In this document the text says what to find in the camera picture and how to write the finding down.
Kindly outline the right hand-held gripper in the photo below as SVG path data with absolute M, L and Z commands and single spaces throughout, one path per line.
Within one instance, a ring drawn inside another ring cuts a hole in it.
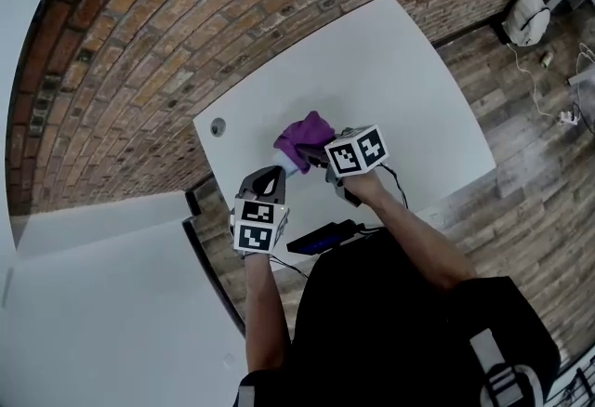
M 390 156 L 378 125 L 346 128 L 324 147 L 298 144 L 297 153 L 311 166 L 328 167 L 327 181 L 335 186 L 339 197 L 354 207 L 362 202 L 344 187 L 343 179 L 367 174 Z

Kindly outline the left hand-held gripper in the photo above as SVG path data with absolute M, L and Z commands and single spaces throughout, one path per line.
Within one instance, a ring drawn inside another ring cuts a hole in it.
M 280 165 L 271 165 L 248 175 L 238 197 L 231 213 L 233 249 L 271 255 L 284 234 L 290 214 L 284 205 L 285 170 Z

